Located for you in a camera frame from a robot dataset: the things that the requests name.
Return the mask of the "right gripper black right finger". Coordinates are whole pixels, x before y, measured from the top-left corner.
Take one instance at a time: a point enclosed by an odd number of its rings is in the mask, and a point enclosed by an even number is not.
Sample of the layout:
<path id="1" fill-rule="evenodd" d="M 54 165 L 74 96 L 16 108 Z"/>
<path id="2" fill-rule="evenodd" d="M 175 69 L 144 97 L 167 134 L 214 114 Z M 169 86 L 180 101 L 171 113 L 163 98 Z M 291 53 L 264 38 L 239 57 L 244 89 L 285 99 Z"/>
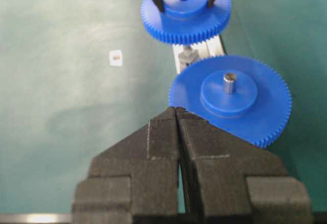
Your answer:
<path id="1" fill-rule="evenodd" d="M 282 160 L 176 108 L 184 202 L 200 223 L 312 223 L 305 185 Z"/>

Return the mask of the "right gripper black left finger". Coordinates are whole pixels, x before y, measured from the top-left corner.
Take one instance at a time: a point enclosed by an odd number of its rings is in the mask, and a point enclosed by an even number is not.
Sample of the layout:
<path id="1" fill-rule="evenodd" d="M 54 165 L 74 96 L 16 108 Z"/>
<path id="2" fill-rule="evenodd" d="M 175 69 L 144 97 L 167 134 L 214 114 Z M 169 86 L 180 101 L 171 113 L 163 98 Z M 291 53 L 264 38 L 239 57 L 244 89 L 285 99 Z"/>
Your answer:
<path id="1" fill-rule="evenodd" d="M 177 223 L 179 138 L 165 111 L 95 156 L 77 185 L 73 223 Z"/>

